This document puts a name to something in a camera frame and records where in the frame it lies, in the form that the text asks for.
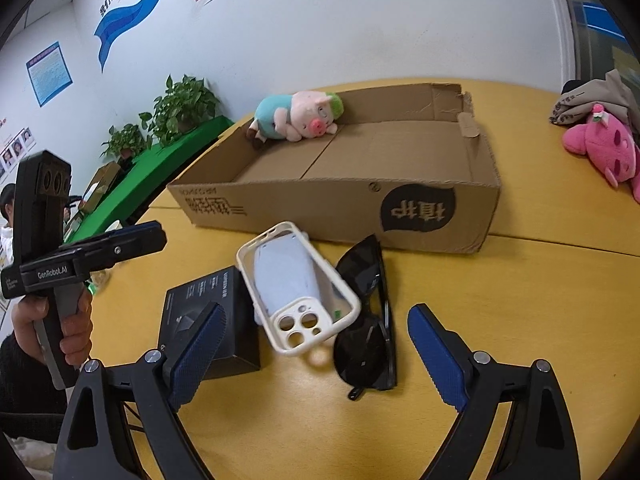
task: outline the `yellow table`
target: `yellow table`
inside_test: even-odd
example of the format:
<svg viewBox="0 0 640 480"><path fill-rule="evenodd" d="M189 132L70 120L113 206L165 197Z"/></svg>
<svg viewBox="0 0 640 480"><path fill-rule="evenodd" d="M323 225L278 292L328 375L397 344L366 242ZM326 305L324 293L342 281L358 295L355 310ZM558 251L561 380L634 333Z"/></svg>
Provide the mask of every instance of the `yellow table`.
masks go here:
<svg viewBox="0 0 640 480"><path fill-rule="evenodd" d="M162 253L122 263L95 298L94 350L107 365L156 346L168 288L234 263L249 234L196 228L182 211L154 209L168 234ZM317 244L335 263L346 246ZM274 355L263 370L206 381L180 419L217 480L417 479L455 419L406 332L409 307L426 302L472 349L530 365L548 359L561 383L582 478L596 479L640 413L640 258L489 236L475 256L385 251L398 336L399 386L346 399L329 348L305 358ZM499 414L473 478L497 450ZM162 478L141 446L148 472Z"/></svg>
<svg viewBox="0 0 640 480"><path fill-rule="evenodd" d="M329 347L282 358L264 334L263 370L202 383L179 415L217 480L419 478L456 416L406 332L408 309L419 302L473 350L512 364L551 362L583 480L597 479L625 441L640 413L640 206L564 152L562 128L546 122L555 95L459 82L473 94L502 175L493 235L473 256L385 251L395 390L350 402ZM166 191L141 221L151 219L167 232L165 250L119 264L94 301L92 356L107 365L154 348L165 291L234 264L252 237L195 228ZM347 249L316 246L333 263ZM474 479L486 477L507 414L501 406ZM136 443L159 480L144 436L136 434Z"/></svg>
<svg viewBox="0 0 640 480"><path fill-rule="evenodd" d="M548 122L557 94L446 78L384 83L444 80L471 92L476 120L484 126L494 150L503 188L491 234L640 256L640 205L627 184L611 189L586 158L564 150L565 128ZM344 91L373 84L330 89ZM152 207L179 208L167 190Z"/></svg>

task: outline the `green leafy plant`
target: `green leafy plant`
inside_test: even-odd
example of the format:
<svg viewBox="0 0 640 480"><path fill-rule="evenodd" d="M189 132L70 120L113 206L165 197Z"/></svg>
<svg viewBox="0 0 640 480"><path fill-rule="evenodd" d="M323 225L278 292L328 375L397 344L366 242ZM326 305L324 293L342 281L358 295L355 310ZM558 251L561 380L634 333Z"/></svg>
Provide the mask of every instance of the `green leafy plant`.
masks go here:
<svg viewBox="0 0 640 480"><path fill-rule="evenodd" d="M137 124L125 124L121 130L116 130L115 126L112 126L109 128L109 135L111 139L102 143L107 147L101 156L114 155L129 158L139 155L151 147L151 136L146 136L145 139Z"/></svg>
<svg viewBox="0 0 640 480"><path fill-rule="evenodd" d="M204 85L204 79L185 75L175 82L169 76L164 96L155 99L154 113L140 114L142 127L168 146L204 121L215 117L218 99Z"/></svg>

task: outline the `camera lens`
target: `camera lens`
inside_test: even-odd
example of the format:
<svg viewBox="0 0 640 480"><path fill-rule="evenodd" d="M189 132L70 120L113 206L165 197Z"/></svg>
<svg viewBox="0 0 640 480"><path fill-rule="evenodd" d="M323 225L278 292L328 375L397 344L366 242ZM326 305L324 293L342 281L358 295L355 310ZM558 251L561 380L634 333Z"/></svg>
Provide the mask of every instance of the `camera lens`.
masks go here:
<svg viewBox="0 0 640 480"><path fill-rule="evenodd" d="M53 179L53 191L58 194L60 193L60 189L62 188L62 175L60 172L56 173L56 176Z"/></svg>
<svg viewBox="0 0 640 480"><path fill-rule="evenodd" d="M44 186L44 191L48 190L51 186L51 171L47 170L44 174L44 179L42 180L42 185Z"/></svg>

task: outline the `blue plush shirt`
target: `blue plush shirt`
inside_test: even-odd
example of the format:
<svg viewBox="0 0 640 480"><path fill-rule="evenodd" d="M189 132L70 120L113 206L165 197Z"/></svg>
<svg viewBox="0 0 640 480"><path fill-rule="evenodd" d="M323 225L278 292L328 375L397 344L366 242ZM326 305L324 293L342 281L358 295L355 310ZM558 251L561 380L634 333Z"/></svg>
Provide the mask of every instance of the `blue plush shirt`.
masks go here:
<svg viewBox="0 0 640 480"><path fill-rule="evenodd" d="M291 96L272 95L264 98L255 109L254 118L258 121L260 132L269 139L284 139L276 132L273 115L278 108L286 108L287 123L291 120Z"/></svg>

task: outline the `silver bolt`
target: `silver bolt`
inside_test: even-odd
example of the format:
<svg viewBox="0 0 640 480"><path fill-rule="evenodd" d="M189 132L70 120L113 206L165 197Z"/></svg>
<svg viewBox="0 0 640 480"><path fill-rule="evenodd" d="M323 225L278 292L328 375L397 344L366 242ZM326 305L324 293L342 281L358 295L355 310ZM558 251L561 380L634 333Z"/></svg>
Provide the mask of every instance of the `silver bolt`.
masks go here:
<svg viewBox="0 0 640 480"><path fill-rule="evenodd" d="M544 373L551 371L549 361L545 361L544 359L538 359L536 361L536 368Z"/></svg>
<svg viewBox="0 0 640 480"><path fill-rule="evenodd" d="M474 361L481 365L487 365L491 362L491 356L482 350L474 352Z"/></svg>
<svg viewBox="0 0 640 480"><path fill-rule="evenodd" d="M145 361L147 363L156 363L160 360L160 358L162 357L162 352L159 350L149 350L149 352L147 352L145 354Z"/></svg>
<svg viewBox="0 0 640 480"><path fill-rule="evenodd" d="M91 359L84 363L84 371L89 373L95 372L98 366L100 366L100 363L96 359Z"/></svg>

